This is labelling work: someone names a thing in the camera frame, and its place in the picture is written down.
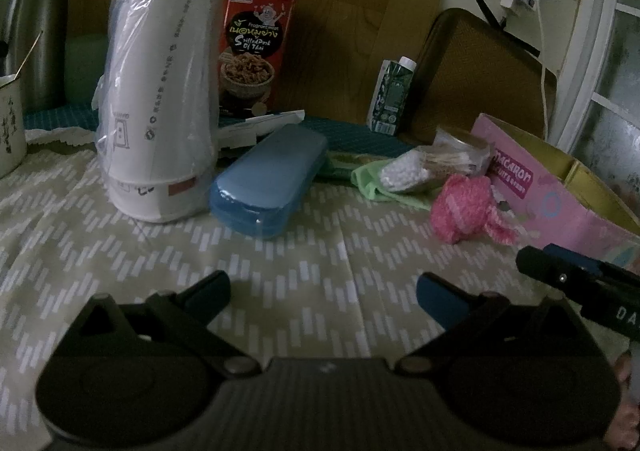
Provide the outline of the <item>person right hand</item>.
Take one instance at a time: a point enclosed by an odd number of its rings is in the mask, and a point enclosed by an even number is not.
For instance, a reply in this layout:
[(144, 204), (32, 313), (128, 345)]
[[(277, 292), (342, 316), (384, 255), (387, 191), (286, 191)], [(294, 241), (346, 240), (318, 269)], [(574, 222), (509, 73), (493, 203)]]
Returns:
[(635, 450), (639, 444), (639, 406), (628, 396), (628, 382), (631, 375), (631, 357), (623, 353), (613, 365), (618, 385), (620, 404), (615, 412), (604, 443), (612, 450)]

